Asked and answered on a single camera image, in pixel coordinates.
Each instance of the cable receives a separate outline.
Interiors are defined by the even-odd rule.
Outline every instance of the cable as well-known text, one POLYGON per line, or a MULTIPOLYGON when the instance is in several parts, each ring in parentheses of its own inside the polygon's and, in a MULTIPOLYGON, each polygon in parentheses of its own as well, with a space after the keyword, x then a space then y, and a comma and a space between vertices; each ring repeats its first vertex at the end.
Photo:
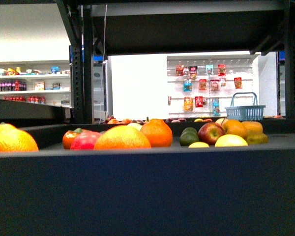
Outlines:
MULTIPOLYGON (((107 4, 105 5, 105 16, 104 16, 104 39, 103 39, 103 62, 102 62, 102 79, 100 81, 100 88, 103 88, 103 80, 104 80, 104 60, 105 60, 105 41, 106 41, 106 17, 107 17, 107 4)), ((103 96, 102 93, 100 93, 100 104, 99 104, 99 124, 101 124, 102 121, 102 103, 103 103, 103 96)))

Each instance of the blue basket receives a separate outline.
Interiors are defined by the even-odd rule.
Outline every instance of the blue basket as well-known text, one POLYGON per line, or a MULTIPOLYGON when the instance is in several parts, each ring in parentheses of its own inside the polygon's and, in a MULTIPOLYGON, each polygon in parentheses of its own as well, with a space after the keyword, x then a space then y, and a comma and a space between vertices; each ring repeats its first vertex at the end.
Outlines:
POLYGON ((236 120, 262 120, 264 118, 264 105, 258 105, 257 95, 254 92, 237 92, 232 97, 230 107, 226 107, 226 113, 228 119, 236 120), (253 106, 240 106, 234 107, 234 97, 237 94, 253 94, 254 102, 253 106))

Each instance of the basket handle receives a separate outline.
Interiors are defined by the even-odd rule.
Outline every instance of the basket handle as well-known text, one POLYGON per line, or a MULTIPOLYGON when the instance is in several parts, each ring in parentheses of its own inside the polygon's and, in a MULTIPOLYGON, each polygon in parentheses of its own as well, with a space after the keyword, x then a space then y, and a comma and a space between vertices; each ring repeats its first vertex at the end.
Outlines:
POLYGON ((236 93, 234 93, 234 95, 232 97, 231 107, 234 106, 234 97, 237 94, 253 94, 254 95, 254 103, 253 103, 253 105, 255 106, 255 105, 258 104, 258 98, 257 98, 257 95, 254 92, 236 92, 236 93))

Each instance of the white wall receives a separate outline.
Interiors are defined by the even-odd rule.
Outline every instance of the white wall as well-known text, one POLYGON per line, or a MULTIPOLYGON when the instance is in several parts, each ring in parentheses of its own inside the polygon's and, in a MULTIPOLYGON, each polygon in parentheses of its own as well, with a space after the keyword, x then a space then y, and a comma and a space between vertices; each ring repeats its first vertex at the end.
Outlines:
POLYGON ((0 61, 69 59, 56 4, 0 5, 0 61))
POLYGON ((277 114, 276 53, 259 56, 259 104, 265 105, 264 116, 277 114))
POLYGON ((114 116, 168 118, 166 54, 112 56, 114 116))

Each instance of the display table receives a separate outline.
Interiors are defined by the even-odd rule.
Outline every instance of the display table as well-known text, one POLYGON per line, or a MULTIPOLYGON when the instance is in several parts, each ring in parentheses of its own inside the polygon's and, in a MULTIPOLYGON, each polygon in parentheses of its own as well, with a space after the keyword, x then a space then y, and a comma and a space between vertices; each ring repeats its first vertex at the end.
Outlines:
POLYGON ((201 124, 176 123, 173 147, 113 151, 26 128, 43 148, 0 154, 0 235, 295 235, 295 120, 263 124, 268 145, 179 147, 201 124))

